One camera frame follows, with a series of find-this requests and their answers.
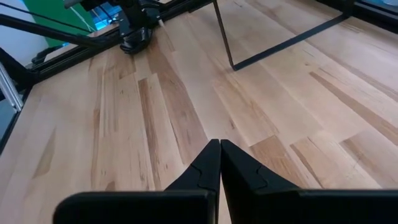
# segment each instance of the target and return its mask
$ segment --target green panel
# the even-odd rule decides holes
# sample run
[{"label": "green panel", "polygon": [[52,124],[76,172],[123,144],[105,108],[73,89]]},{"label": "green panel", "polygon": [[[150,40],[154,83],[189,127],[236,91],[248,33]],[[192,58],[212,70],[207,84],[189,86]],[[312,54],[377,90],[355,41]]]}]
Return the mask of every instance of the green panel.
[{"label": "green panel", "polygon": [[[81,19],[71,9],[65,9],[63,7],[63,0],[24,0],[24,2],[30,12],[35,12],[40,15],[47,16],[49,18],[66,22],[68,24],[88,30],[86,24],[81,21]],[[89,12],[86,12],[80,4],[77,4],[73,8],[82,16],[82,18],[84,18],[88,25],[95,29],[93,18],[91,17]],[[33,16],[33,18],[35,19],[36,23],[43,26],[51,27],[65,32],[70,32],[72,34],[88,34],[88,32],[58,24],[56,22],[48,21],[37,16]],[[50,47],[63,44],[61,40],[54,40],[48,37],[46,37],[46,39]]]}]

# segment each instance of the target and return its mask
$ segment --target white wall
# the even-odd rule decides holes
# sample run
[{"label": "white wall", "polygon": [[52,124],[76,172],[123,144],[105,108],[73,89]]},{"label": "white wall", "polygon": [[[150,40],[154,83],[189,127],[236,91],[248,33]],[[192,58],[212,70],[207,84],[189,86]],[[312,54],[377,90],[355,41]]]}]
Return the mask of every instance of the white wall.
[{"label": "white wall", "polygon": [[[5,4],[27,10],[21,0],[0,0]],[[0,14],[34,22],[30,14],[0,6]],[[21,30],[0,26],[0,47],[14,57],[19,63],[27,65],[37,53],[49,47],[45,38]]]}]

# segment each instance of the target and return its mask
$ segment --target black wire frame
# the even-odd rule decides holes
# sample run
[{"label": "black wire frame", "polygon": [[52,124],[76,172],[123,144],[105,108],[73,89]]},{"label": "black wire frame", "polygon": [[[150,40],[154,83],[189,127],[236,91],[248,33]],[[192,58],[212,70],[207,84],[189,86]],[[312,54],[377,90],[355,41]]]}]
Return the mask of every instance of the black wire frame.
[{"label": "black wire frame", "polygon": [[326,21],[308,31],[305,31],[289,40],[286,40],[285,42],[277,44],[263,52],[253,55],[239,63],[234,63],[233,58],[232,58],[231,49],[229,48],[229,43],[228,43],[228,39],[226,36],[226,32],[225,32],[223,20],[221,18],[221,13],[220,13],[220,9],[218,7],[217,0],[213,0],[214,9],[216,11],[217,21],[218,21],[218,25],[220,26],[220,31],[221,31],[221,35],[223,37],[223,42],[224,42],[224,46],[225,46],[226,53],[228,56],[229,64],[231,65],[231,67],[234,71],[238,71],[244,67],[247,67],[255,62],[258,62],[261,59],[264,59],[274,53],[277,53],[281,50],[286,49],[287,47],[290,47],[298,42],[301,42],[301,41],[321,32],[321,31],[324,31],[327,28],[330,28],[334,25],[339,24],[340,22],[343,22],[344,20],[351,17],[351,15],[353,14],[354,4],[355,4],[355,0],[345,0],[345,8],[343,9],[343,13],[340,16],[337,16],[334,19]]}]

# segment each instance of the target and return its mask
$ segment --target black robotic mechanism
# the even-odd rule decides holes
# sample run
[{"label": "black robotic mechanism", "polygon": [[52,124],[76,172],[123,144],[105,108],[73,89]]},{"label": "black robotic mechanism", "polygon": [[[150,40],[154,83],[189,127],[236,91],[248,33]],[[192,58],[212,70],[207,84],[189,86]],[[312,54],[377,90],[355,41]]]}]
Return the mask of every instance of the black robotic mechanism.
[{"label": "black robotic mechanism", "polygon": [[232,223],[398,221],[398,190],[300,189],[230,141],[213,139],[163,192],[72,195],[53,223],[217,223],[220,175]]}]

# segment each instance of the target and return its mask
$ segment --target wood grain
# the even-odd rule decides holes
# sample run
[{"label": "wood grain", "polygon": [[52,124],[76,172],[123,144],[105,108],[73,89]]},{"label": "wood grain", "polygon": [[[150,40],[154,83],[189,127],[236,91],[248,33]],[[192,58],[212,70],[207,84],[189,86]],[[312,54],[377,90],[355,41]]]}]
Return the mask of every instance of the wood grain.
[{"label": "wood grain", "polygon": [[[340,13],[219,5],[235,62]],[[77,192],[163,190],[213,138],[301,187],[397,188],[397,43],[350,18],[235,72],[213,6],[182,14],[139,54],[115,46],[33,87],[0,156],[1,223],[50,224]]]}]

